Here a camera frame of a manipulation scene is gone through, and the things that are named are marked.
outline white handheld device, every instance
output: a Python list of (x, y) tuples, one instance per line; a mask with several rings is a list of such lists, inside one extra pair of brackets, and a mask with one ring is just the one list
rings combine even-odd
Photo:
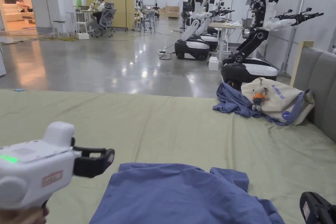
[(72, 124), (55, 122), (41, 140), (0, 148), (0, 209), (44, 208), (73, 175), (93, 178), (112, 164), (113, 149), (76, 147), (73, 135)]

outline robot wheel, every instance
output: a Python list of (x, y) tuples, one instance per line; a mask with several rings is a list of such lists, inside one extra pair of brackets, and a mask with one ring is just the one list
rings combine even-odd
[(237, 81), (231, 81), (231, 80), (228, 80), (226, 82), (226, 84), (232, 86), (234, 89), (236, 90), (240, 90), (241, 86), (242, 86), (242, 83), (241, 82), (237, 82)]
[(198, 60), (199, 60), (199, 61), (203, 61), (203, 60), (206, 60), (207, 57), (208, 57), (208, 55), (200, 54), (200, 55), (198, 56)]
[(184, 59), (184, 53), (176, 52), (176, 57), (178, 59)]

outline gray mesh chair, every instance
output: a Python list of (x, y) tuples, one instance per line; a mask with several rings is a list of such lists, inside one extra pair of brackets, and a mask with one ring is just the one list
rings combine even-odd
[(109, 38), (113, 36), (112, 32), (114, 32), (114, 30), (112, 29), (112, 22), (115, 12), (114, 4), (105, 3), (105, 8), (101, 11), (99, 24), (95, 27), (96, 38), (98, 38), (99, 35), (103, 36), (104, 33), (107, 33)]

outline person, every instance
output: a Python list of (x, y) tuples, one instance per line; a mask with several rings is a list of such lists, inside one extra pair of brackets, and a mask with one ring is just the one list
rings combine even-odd
[(136, 11), (142, 11), (141, 0), (136, 0)]
[(45, 224), (49, 214), (47, 208), (29, 208), (27, 210), (0, 210), (1, 224)]
[(105, 0), (98, 0), (99, 6), (97, 8), (98, 12), (93, 13), (94, 18), (91, 19), (89, 22), (86, 23), (87, 29), (90, 26), (96, 27), (96, 24), (99, 24), (101, 18), (101, 11), (105, 8)]
[(21, 9), (20, 12), (32, 12), (32, 9), (26, 5), (23, 0), (17, 0), (16, 5)]
[(155, 16), (156, 16), (157, 18), (159, 18), (159, 17), (160, 17), (160, 14), (159, 14), (159, 12), (160, 12), (160, 7), (158, 6), (158, 3), (155, 3), (155, 6), (153, 7), (153, 9), (155, 10)]

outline white box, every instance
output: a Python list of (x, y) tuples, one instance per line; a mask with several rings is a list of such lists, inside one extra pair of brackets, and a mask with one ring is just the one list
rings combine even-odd
[(219, 61), (217, 57), (210, 57), (209, 59), (209, 70), (210, 71), (218, 71)]
[(76, 37), (79, 40), (88, 40), (90, 38), (88, 33), (76, 33)]

